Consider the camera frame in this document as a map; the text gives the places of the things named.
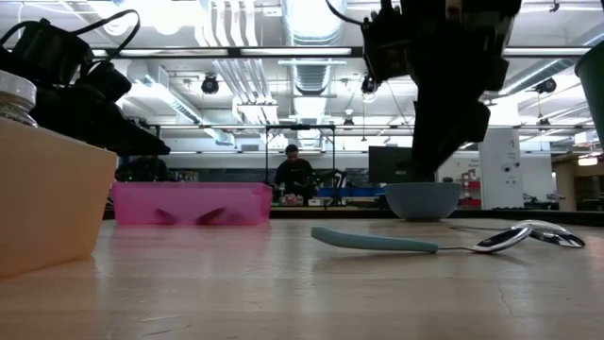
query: man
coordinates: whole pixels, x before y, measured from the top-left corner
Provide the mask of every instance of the man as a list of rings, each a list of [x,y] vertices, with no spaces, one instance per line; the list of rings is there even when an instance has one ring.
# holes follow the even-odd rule
[[[294,194],[304,197],[304,205],[312,198],[314,188],[307,186],[312,166],[306,160],[298,158],[298,147],[290,144],[285,148],[287,160],[277,169],[275,185],[285,183],[284,195]]]

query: cable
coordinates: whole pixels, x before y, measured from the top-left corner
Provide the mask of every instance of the cable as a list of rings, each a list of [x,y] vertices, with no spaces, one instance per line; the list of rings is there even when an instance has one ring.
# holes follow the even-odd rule
[[[38,22],[27,21],[27,22],[22,22],[17,25],[14,25],[11,29],[8,30],[7,33],[5,33],[4,36],[2,36],[2,38],[0,38],[0,46],[5,44],[8,41],[8,39],[10,39],[10,37],[13,34],[15,34],[15,32],[18,31],[19,29],[26,28],[28,26],[37,26],[38,24],[39,24]]]
[[[407,126],[407,128],[409,128],[409,130],[412,130],[411,126],[409,125],[409,121],[407,120],[407,117],[405,117],[405,113],[403,113],[403,110],[398,105],[398,101],[396,100],[396,97],[394,96],[393,88],[390,86],[390,80],[386,81],[386,84],[388,84],[388,89],[390,90],[390,94],[393,96],[394,103],[396,104],[396,107],[398,108],[398,111],[400,112],[401,117],[403,117],[403,120],[405,121],[405,125]]]
[[[352,95],[350,96],[350,99],[348,100],[348,104],[346,104],[346,107],[344,109],[349,109],[350,108],[350,104],[352,103],[352,99],[354,99],[355,94],[357,94],[358,90],[359,90],[359,87],[355,88],[355,91],[352,92]]]
[[[134,25],[134,28],[132,28],[132,31],[130,32],[128,37],[119,46],[117,46],[117,48],[114,49],[113,52],[111,52],[105,58],[105,61],[110,61],[113,58],[115,58],[118,54],[120,54],[120,52],[132,41],[132,39],[134,39],[134,36],[138,33],[139,29],[141,29],[141,16],[139,15],[139,12],[137,12],[134,9],[123,10],[119,13],[115,13],[115,14],[111,15],[109,18],[99,20],[94,24],[87,25],[85,27],[77,29],[77,30],[73,31],[72,33],[74,33],[75,35],[80,35],[80,34],[84,34],[86,32],[90,32],[90,31],[97,29],[99,27],[102,27],[114,20],[120,19],[128,14],[136,14],[137,22]]]
[[[341,14],[336,8],[334,8],[331,3],[329,2],[329,0],[325,0],[327,6],[329,7],[329,10],[333,13],[333,15],[337,16],[338,18],[340,18],[340,20],[345,21],[347,23],[350,24],[354,24],[354,25],[362,25],[362,22],[354,20],[354,19],[350,19],[347,16]]]

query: jar lid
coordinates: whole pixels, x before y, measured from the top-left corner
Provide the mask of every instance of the jar lid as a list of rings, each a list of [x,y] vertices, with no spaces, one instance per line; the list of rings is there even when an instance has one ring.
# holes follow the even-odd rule
[[[0,70],[0,93],[12,94],[36,106],[36,85],[31,81]]]

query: ceiling light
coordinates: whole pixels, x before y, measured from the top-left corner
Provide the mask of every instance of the ceiling light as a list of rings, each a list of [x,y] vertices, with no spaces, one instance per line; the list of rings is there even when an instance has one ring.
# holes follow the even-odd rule
[[[108,56],[105,50],[93,50],[92,53],[96,58],[106,58]]]
[[[147,4],[146,0],[137,2],[137,8],[143,12],[143,17],[149,18],[158,33],[173,35],[182,28],[182,18],[176,12],[172,0],[156,0],[153,5]]]
[[[224,48],[154,48],[154,49],[125,49],[120,56],[131,59],[136,58],[198,58],[198,57],[227,57],[228,51]]]
[[[279,60],[277,64],[281,66],[341,66],[346,65],[346,60],[307,60],[307,59],[287,59]]]
[[[242,48],[242,56],[350,56],[352,48],[349,47],[283,47],[283,48]]]
[[[464,150],[464,149],[466,149],[466,148],[468,148],[468,147],[472,146],[473,144],[474,144],[474,143],[466,143],[466,144],[464,144],[464,145],[460,146],[460,150]]]
[[[212,126],[213,128],[224,128],[224,129],[262,129],[265,128],[264,125],[249,125],[249,126],[245,126],[245,125],[234,125],[234,126],[221,126],[221,125],[216,125],[216,126]]]
[[[376,101],[376,94],[375,93],[363,93],[362,94],[362,102],[363,103],[373,103]]]
[[[579,166],[591,166],[597,164],[597,158],[582,158],[578,161]]]
[[[199,129],[197,125],[165,125],[159,127],[164,129]]]
[[[212,155],[225,155],[225,154],[235,154],[239,153],[239,151],[201,151],[202,154],[212,154]]]
[[[504,52],[504,57],[556,57],[556,58],[579,58],[591,47],[507,47]]]
[[[388,125],[358,125],[358,126],[350,126],[350,125],[338,125],[336,128],[349,128],[349,129],[384,129],[384,128],[396,128],[396,126],[388,126]]]

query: spoon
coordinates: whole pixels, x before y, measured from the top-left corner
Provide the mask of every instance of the spoon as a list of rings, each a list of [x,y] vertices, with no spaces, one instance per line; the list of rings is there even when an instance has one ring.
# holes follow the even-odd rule
[[[500,229],[500,228],[483,228],[483,227],[461,227],[455,226],[451,227],[452,229],[464,229],[464,230],[514,230],[521,228],[531,228],[532,232],[530,233],[530,237],[535,240],[547,242],[552,245],[560,246],[560,247],[575,247],[575,248],[583,248],[585,247],[585,241],[581,239],[578,235],[576,235],[573,231],[566,229],[562,226],[549,223],[546,221],[537,221],[537,220],[526,220],[520,221],[515,225]]]
[[[438,250],[470,250],[491,254],[512,247],[530,235],[530,228],[508,229],[495,236],[482,240],[475,246],[439,246],[437,244],[412,239],[359,235],[332,229],[314,227],[311,235],[314,239],[335,247],[369,250],[402,250],[435,253]]]

